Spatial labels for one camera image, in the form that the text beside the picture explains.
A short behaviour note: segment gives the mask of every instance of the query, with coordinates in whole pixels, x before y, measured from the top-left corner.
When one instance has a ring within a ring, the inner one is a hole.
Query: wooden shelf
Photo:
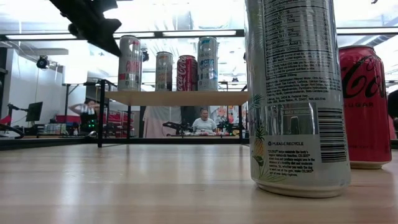
[[[219,106],[242,105],[249,99],[244,91],[112,91],[105,97],[128,106]]]

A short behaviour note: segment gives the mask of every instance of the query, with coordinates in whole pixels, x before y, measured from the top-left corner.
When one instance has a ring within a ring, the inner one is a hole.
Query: white can
[[[218,91],[218,43],[215,37],[199,39],[198,91]]]
[[[351,182],[333,0],[246,0],[251,177],[297,197]]]
[[[120,38],[118,91],[140,91],[142,75],[141,41],[132,35]]]
[[[170,52],[156,54],[155,91],[173,89],[173,55]]]

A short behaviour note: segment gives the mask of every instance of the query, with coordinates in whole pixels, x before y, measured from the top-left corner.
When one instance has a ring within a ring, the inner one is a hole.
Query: soda can
[[[383,62],[357,45],[340,48],[340,66],[351,168],[379,169],[391,161]]]
[[[351,182],[332,0],[246,0],[251,177],[323,198]]]
[[[198,43],[198,90],[218,91],[218,43],[215,37],[201,37]]]
[[[173,55],[170,52],[156,54],[155,91],[172,91]]]
[[[197,91],[198,62],[194,56],[182,55],[177,61],[177,91]]]
[[[141,41],[132,35],[120,38],[118,91],[140,91],[142,75]]]

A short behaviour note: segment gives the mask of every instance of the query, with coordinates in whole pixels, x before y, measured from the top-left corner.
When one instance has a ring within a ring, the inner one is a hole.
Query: can
[[[173,55],[170,52],[156,54],[155,81],[155,91],[173,90]]]
[[[198,90],[218,91],[218,43],[215,37],[199,39]]]
[[[198,62],[194,56],[181,55],[177,61],[177,91],[197,91]]]
[[[140,91],[142,75],[141,41],[132,35],[120,38],[118,91]]]
[[[332,0],[246,0],[251,177],[296,197],[351,182]]]
[[[379,169],[392,157],[383,62],[357,45],[340,48],[340,65],[351,168]]]

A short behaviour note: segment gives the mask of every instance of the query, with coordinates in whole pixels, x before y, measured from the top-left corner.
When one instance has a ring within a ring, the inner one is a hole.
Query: person
[[[216,132],[216,123],[209,118],[209,111],[205,108],[200,109],[200,118],[196,119],[192,124],[193,130],[204,132]]]
[[[80,115],[80,132],[90,133],[95,130],[98,122],[98,110],[100,106],[93,100],[86,100],[83,104],[78,103],[69,107],[71,111]]]

